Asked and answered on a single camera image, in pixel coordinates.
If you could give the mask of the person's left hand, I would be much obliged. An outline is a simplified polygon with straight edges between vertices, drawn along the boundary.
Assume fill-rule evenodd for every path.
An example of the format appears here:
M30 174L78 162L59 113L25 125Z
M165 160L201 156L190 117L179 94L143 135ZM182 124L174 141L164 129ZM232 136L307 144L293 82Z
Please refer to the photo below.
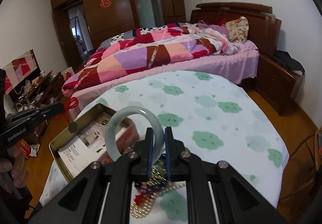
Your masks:
M1 158L1 187L8 193L13 193L13 187L5 180L4 173L10 172L13 178L13 184L16 188L23 188L27 185L28 171L25 166L25 156L22 153L19 144L11 147L13 162Z

